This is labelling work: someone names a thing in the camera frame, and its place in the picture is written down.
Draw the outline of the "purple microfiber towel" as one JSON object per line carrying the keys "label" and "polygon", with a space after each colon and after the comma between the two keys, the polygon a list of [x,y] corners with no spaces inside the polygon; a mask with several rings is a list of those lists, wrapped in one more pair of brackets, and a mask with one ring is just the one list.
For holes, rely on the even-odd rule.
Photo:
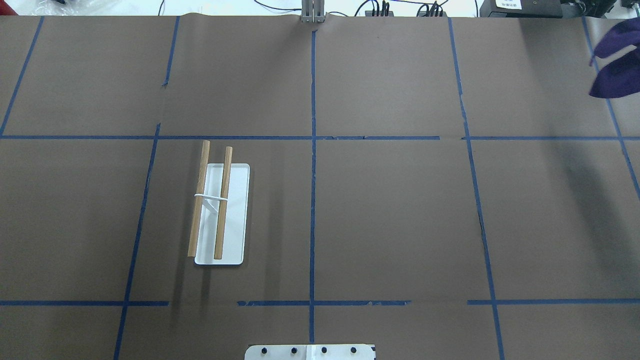
{"label": "purple microfiber towel", "polygon": [[606,32],[593,50],[594,59],[607,59],[615,53],[633,46],[620,58],[599,70],[589,95],[599,99],[617,99],[640,91],[640,19],[629,18],[617,23]]}

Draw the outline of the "white towel rack base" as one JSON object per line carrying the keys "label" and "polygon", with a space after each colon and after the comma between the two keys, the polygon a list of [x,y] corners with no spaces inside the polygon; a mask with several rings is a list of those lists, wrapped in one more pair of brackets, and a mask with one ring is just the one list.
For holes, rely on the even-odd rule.
{"label": "white towel rack base", "polygon": [[245,239],[249,210],[250,166],[233,163],[226,197],[224,235],[221,258],[215,258],[218,232],[218,210],[222,201],[223,164],[210,163],[206,167],[205,187],[197,198],[202,207],[199,219],[198,243],[194,257],[196,265],[241,265],[245,255]]}

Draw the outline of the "short wooden rack rod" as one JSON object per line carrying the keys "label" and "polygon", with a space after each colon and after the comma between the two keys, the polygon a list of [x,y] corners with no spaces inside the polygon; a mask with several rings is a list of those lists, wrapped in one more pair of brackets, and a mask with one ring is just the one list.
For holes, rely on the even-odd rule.
{"label": "short wooden rack rod", "polygon": [[226,146],[225,153],[224,153],[224,162],[222,164],[222,173],[221,173],[221,191],[220,191],[221,200],[219,201],[217,228],[215,233],[215,245],[214,245],[215,260],[221,260],[223,257],[232,167],[233,167],[233,148],[231,146]]}

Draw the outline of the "long wooden rack rod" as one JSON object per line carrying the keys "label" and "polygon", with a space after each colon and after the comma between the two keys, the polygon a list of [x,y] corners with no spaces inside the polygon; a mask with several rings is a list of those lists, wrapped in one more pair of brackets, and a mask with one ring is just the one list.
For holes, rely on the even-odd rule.
{"label": "long wooden rack rod", "polygon": [[196,183],[196,191],[194,194],[194,207],[190,225],[189,248],[187,251],[187,257],[192,258],[194,258],[197,253],[201,226],[202,196],[198,194],[204,194],[205,191],[207,168],[210,158],[210,146],[211,142],[209,140],[202,141],[198,163],[198,180]]}

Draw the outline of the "upper black orange hub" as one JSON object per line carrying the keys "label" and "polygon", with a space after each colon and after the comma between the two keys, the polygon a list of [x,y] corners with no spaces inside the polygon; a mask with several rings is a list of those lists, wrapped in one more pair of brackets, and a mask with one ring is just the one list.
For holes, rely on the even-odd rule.
{"label": "upper black orange hub", "polygon": [[370,10],[364,11],[367,18],[389,18],[393,16],[391,11],[391,3],[387,0],[370,0],[372,5]]}

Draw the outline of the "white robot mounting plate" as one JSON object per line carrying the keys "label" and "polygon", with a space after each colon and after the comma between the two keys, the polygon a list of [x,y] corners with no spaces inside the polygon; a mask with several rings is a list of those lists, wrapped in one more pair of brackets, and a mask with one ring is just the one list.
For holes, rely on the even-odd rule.
{"label": "white robot mounting plate", "polygon": [[259,344],[251,345],[245,360],[375,360],[372,344]]}

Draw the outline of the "black mini computer box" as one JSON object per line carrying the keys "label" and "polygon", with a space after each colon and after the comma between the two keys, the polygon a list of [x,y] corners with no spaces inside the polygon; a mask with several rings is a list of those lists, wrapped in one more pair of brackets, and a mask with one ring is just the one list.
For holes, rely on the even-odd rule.
{"label": "black mini computer box", "polygon": [[563,17],[560,0],[485,0],[478,13],[481,18]]}

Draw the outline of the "aluminium frame post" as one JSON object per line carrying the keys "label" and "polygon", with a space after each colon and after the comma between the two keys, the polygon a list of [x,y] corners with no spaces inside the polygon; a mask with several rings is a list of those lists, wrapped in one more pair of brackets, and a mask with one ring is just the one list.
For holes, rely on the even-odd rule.
{"label": "aluminium frame post", "polygon": [[324,23],[326,21],[324,0],[302,0],[301,22],[306,24]]}

